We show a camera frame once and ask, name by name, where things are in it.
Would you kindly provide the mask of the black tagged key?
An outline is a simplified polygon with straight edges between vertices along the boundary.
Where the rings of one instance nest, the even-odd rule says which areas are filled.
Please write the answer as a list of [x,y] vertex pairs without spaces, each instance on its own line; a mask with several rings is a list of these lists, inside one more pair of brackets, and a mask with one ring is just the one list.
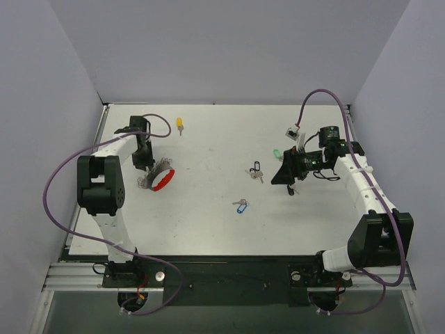
[[292,185],[287,185],[286,186],[288,194],[290,196],[294,196],[295,194],[300,194],[300,192],[297,190],[296,185],[292,184]]

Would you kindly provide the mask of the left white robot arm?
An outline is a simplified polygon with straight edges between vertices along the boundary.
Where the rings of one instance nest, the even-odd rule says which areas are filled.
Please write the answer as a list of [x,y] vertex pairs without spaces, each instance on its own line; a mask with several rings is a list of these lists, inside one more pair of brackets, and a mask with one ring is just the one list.
[[134,263],[137,249],[130,240],[122,207],[126,198],[122,164],[132,159],[137,170],[154,167],[150,122],[131,116],[129,126],[115,131],[113,139],[95,153],[77,159],[77,201],[99,226],[102,238],[110,243],[108,263],[127,286],[139,284],[143,269]]

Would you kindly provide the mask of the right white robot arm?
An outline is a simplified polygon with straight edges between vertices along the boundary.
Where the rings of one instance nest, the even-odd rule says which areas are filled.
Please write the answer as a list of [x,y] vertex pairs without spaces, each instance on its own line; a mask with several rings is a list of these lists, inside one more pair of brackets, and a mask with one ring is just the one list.
[[273,185],[287,188],[303,181],[311,172],[332,170],[350,195],[360,220],[347,244],[325,250],[321,261],[311,266],[311,278],[319,285],[329,283],[336,272],[371,267],[403,267],[414,227],[414,219],[400,212],[383,193],[357,141],[342,139],[337,126],[318,133],[317,151],[304,146],[285,150]]

